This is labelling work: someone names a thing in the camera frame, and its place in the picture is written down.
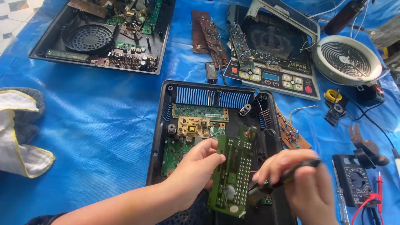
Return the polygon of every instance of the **vent slot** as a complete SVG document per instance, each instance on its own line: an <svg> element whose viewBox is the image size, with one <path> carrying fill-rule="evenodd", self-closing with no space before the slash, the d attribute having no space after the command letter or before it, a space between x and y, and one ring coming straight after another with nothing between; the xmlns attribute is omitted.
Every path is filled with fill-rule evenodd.
<svg viewBox="0 0 400 225"><path fill-rule="evenodd" d="M258 116L260 117L260 128L265 129L266 127L265 127L264 118L260 114L258 114Z"/></svg>
<svg viewBox="0 0 400 225"><path fill-rule="evenodd" d="M251 94L221 92L218 106L226 108L242 108L250 100Z"/></svg>
<svg viewBox="0 0 400 225"><path fill-rule="evenodd" d="M162 109L162 117L167 122L170 121L171 107L172 106L170 104L168 104L167 102L164 102L164 106L163 106L163 109Z"/></svg>
<svg viewBox="0 0 400 225"><path fill-rule="evenodd" d="M178 87L176 103L212 106L214 104L214 96L215 91L212 90Z"/></svg>

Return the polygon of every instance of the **white cloth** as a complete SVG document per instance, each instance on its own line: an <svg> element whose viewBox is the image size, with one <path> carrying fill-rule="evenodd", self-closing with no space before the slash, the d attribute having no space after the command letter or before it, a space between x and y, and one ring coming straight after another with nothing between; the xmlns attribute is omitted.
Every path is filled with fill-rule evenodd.
<svg viewBox="0 0 400 225"><path fill-rule="evenodd" d="M18 144L14 110L39 111L31 96L16 90L0 91L0 170L35 178L50 168L55 157L44 149Z"/></svg>

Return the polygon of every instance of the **brown bottle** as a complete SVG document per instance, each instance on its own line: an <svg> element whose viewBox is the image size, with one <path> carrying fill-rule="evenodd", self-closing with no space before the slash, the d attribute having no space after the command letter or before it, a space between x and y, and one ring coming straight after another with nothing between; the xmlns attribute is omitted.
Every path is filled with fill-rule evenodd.
<svg viewBox="0 0 400 225"><path fill-rule="evenodd" d="M352 0L343 7L336 16L334 16L324 27L328 35L337 35L363 10L364 4L369 0Z"/></svg>

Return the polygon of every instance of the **red power button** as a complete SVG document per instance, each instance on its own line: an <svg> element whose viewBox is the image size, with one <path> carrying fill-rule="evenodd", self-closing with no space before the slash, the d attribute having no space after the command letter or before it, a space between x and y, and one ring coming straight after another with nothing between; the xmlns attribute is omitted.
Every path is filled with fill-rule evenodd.
<svg viewBox="0 0 400 225"><path fill-rule="evenodd" d="M308 94L310 94L310 93L312 92L312 89L310 88L310 86L307 86L307 87L305 88L305 90L306 90L306 92L307 92Z"/></svg>

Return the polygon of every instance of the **cooling fan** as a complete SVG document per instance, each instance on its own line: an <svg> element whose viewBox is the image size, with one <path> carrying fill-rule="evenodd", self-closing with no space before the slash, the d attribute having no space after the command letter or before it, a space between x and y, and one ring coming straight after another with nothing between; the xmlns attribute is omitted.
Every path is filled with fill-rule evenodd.
<svg viewBox="0 0 400 225"><path fill-rule="evenodd" d="M62 32L61 40L71 52L97 55L114 47L115 30L115 26L105 24L69 27Z"/></svg>
<svg viewBox="0 0 400 225"><path fill-rule="evenodd" d="M344 85L366 84L382 72L378 57L367 46L344 36L323 38L314 48L312 58L324 76Z"/></svg>

